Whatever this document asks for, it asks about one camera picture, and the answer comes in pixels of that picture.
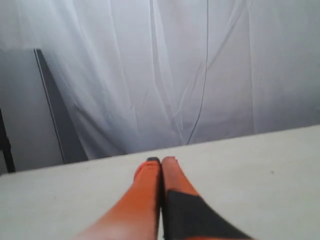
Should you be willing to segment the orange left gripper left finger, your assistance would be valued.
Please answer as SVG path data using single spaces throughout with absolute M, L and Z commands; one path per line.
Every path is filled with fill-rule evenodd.
M 136 170 L 133 183 L 77 240 L 156 240 L 161 207 L 161 163 L 150 157 Z

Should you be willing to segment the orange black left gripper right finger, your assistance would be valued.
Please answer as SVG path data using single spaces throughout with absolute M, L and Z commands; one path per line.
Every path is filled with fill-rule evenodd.
M 178 160 L 162 160 L 163 233 L 166 240 L 251 240 L 215 212 L 190 183 Z

